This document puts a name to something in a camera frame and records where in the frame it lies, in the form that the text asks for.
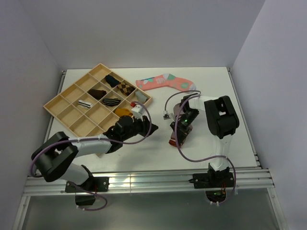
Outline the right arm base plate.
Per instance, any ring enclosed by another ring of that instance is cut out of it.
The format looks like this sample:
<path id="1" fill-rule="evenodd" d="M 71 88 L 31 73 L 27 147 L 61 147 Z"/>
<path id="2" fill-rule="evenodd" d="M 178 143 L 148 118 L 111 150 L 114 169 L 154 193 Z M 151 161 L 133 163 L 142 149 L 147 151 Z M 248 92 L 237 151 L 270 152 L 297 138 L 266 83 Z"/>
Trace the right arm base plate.
<path id="1" fill-rule="evenodd" d="M 233 174 L 231 172 L 226 175 L 213 175 L 211 173 L 195 173 L 189 180 L 195 189 L 202 188 L 230 188 L 235 184 Z"/>

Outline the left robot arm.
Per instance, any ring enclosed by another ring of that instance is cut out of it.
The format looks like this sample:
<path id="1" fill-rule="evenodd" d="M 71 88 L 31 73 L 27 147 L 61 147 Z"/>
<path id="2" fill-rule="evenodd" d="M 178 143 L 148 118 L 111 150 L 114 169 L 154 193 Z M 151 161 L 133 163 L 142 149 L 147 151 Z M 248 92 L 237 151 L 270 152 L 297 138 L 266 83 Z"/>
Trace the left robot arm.
<path id="1" fill-rule="evenodd" d="M 141 119 L 122 116 L 98 136 L 73 139 L 62 131 L 57 132 L 32 154 L 30 173 L 34 176 L 33 167 L 36 167 L 46 182 L 63 179 L 82 191 L 92 191 L 98 187 L 93 174 L 86 166 L 74 164 L 75 158 L 113 153 L 123 145 L 128 145 L 128 139 L 136 135 L 146 139 L 157 129 L 158 126 L 146 116 Z"/>

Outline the taupe sock with red stripes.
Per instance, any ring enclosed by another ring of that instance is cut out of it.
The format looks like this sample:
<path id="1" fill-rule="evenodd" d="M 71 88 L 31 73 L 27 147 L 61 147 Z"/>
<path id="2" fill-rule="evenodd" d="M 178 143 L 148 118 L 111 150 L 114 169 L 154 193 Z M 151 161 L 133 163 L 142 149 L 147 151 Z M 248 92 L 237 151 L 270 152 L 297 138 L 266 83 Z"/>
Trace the taupe sock with red stripes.
<path id="1" fill-rule="evenodd" d="M 174 120 L 178 115 L 182 115 L 184 114 L 183 111 L 180 111 L 180 103 L 177 103 L 174 108 L 173 108 L 173 114 L 174 114 Z M 193 126 L 189 125 L 188 127 L 188 134 L 192 131 Z M 179 146 L 181 147 L 186 141 L 186 138 L 184 138 L 182 141 L 179 141 Z M 175 133 L 172 132 L 170 140 L 169 140 L 169 144 L 173 147 L 176 147 L 176 140 L 175 140 Z"/>

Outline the white sock with black stripes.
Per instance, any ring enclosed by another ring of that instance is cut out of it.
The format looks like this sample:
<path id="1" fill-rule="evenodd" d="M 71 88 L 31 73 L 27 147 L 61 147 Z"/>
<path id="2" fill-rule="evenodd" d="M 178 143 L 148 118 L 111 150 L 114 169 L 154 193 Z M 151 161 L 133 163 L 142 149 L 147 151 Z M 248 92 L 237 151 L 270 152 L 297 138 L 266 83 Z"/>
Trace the white sock with black stripes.
<path id="1" fill-rule="evenodd" d="M 87 109 L 90 109 L 93 106 L 93 104 L 91 102 L 87 102 L 87 101 L 84 101 L 84 100 L 78 100 L 77 104 L 84 107 L 84 108 L 87 108 Z"/>

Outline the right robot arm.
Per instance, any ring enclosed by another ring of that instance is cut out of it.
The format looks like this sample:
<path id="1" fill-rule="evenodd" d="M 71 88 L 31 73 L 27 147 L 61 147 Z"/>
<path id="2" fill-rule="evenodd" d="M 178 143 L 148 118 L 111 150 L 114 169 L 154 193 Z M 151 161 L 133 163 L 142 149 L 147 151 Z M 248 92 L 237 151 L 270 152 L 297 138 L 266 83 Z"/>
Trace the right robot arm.
<path id="1" fill-rule="evenodd" d="M 175 145 L 180 150 L 183 141 L 190 133 L 192 122 L 204 111 L 207 126 L 214 137 L 213 153 L 205 159 L 189 162 L 208 161 L 208 171 L 190 180 L 196 188 L 231 187 L 236 184 L 236 173 L 230 172 L 234 167 L 228 154 L 233 135 L 239 127 L 239 119 L 229 96 L 208 97 L 194 93 L 184 96 L 179 104 L 178 115 L 170 124 L 175 135 Z"/>

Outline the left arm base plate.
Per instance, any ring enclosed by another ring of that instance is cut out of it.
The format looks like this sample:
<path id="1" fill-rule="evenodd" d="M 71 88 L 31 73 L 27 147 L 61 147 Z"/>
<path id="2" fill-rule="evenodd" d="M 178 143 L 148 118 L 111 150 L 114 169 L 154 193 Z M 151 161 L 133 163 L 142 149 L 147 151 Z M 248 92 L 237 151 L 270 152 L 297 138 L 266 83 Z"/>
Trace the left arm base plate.
<path id="1" fill-rule="evenodd" d="M 90 192 L 107 192 L 109 186 L 109 177 L 90 177 L 83 184 L 78 185 L 82 190 Z M 66 193 L 81 192 L 71 182 L 66 183 Z"/>

